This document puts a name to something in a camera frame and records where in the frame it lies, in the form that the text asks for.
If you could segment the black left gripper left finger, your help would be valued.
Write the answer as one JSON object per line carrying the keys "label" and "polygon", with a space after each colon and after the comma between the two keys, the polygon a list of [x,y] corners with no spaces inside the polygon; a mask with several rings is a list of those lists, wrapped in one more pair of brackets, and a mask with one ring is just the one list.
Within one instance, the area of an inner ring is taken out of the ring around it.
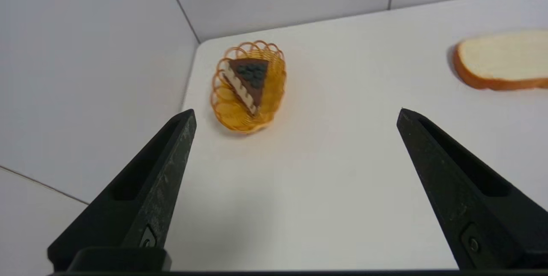
{"label": "black left gripper left finger", "polygon": [[47,249],[55,271],[168,271],[194,110],[173,116]]}

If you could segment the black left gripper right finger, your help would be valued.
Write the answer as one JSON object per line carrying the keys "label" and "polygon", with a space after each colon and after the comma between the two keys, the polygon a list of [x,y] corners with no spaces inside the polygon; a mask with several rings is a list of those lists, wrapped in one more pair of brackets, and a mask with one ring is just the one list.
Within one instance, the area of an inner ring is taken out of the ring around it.
{"label": "black left gripper right finger", "polygon": [[548,213],[427,117],[397,128],[461,270],[545,270]]}

